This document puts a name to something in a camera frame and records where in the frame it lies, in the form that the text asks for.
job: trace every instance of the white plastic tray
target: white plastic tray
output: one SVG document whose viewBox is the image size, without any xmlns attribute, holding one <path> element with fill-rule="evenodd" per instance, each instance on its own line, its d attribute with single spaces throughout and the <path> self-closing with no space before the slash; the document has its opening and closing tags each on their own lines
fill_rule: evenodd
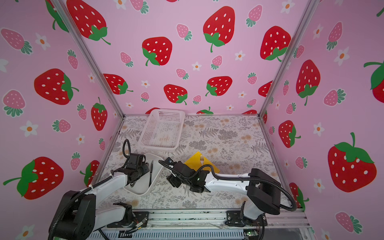
<svg viewBox="0 0 384 240">
<path fill-rule="evenodd" d="M 159 163 L 159 160 L 163 160 L 161 157 L 153 155 L 151 153 L 144 154 L 146 157 L 146 162 L 149 164 L 149 170 L 151 170 L 151 162 L 153 161 L 153 171 L 152 171 L 152 183 L 149 186 L 149 175 L 150 172 L 144 174 L 139 180 L 136 181 L 135 185 L 131 187 L 130 184 L 124 187 L 128 192 L 143 197 L 147 195 L 157 182 L 160 177 L 161 172 L 163 171 L 163 166 Z"/>
</svg>

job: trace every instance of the white plastic basket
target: white plastic basket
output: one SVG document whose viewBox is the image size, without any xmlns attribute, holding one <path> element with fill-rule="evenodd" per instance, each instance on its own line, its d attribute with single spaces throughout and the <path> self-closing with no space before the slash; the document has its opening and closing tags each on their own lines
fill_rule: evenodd
<svg viewBox="0 0 384 240">
<path fill-rule="evenodd" d="M 179 146 L 185 112 L 170 109 L 152 110 L 139 138 L 139 146 L 174 151 Z"/>
</svg>

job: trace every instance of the wall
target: wall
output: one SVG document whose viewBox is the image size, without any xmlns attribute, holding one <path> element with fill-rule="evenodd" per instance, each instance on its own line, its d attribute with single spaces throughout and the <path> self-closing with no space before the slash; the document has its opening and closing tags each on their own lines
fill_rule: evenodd
<svg viewBox="0 0 384 240">
<path fill-rule="evenodd" d="M 317 239 L 381 235 L 383 7 L 322 1 L 267 110 L 270 138 Z"/>
<path fill-rule="evenodd" d="M 306 4 L 306 0 L 67 1 L 126 114 L 152 108 L 221 114 L 259 111 Z"/>
<path fill-rule="evenodd" d="M 55 21 L 45 1 L 6 1 L 0 28 L 5 110 L 0 114 L 0 176 L 6 184 L 1 185 L 1 238 L 46 239 L 61 197 L 84 188 L 84 177 L 87 182 L 92 178 L 95 167 L 86 168 L 102 158 L 119 119 L 97 80 L 89 78 L 91 70 L 65 25 Z M 69 50 L 76 57 L 70 57 Z M 101 131 L 91 120 L 98 97 L 105 106 L 103 114 L 108 113 Z M 84 109 L 78 111 L 79 104 Z"/>
</svg>

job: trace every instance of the wire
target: wire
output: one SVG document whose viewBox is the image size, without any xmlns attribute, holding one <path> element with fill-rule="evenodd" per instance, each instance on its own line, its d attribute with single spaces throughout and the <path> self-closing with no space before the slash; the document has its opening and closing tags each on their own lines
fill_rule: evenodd
<svg viewBox="0 0 384 240">
<path fill-rule="evenodd" d="M 257 182 L 263 182 L 263 183 L 272 185 L 272 186 L 276 187 L 277 189 L 279 189 L 288 198 L 288 200 L 292 204 L 292 207 L 288 207 L 288 206 L 285 206 L 283 204 L 280 204 L 280 208 L 288 210 L 288 211 L 291 211 L 291 212 L 296 211 L 296 209 L 297 209 L 297 205 L 296 205 L 296 202 L 295 202 L 294 198 L 282 186 L 276 184 L 275 182 L 272 182 L 272 181 L 269 181 L 269 180 L 266 180 L 266 179 L 263 179 L 263 178 L 259 178 L 259 177 L 219 177 L 218 175 L 216 175 L 213 166 L 210 165 L 210 164 L 206 164 L 206 165 L 201 166 L 194 174 L 192 174 L 191 176 L 187 177 L 187 176 L 184 176 L 181 172 L 171 168 L 165 161 L 159 160 L 159 163 L 161 165 L 163 165 L 165 168 L 171 170 L 171 172 L 176 173 L 181 178 L 186 179 L 186 180 L 194 178 L 197 174 L 199 174 L 199 172 L 203 168 L 210 167 L 212 175 L 216 179 L 218 179 L 218 180 L 226 180 L 226 181 L 251 181 L 252 180 L 252 181 L 257 181 Z"/>
</svg>

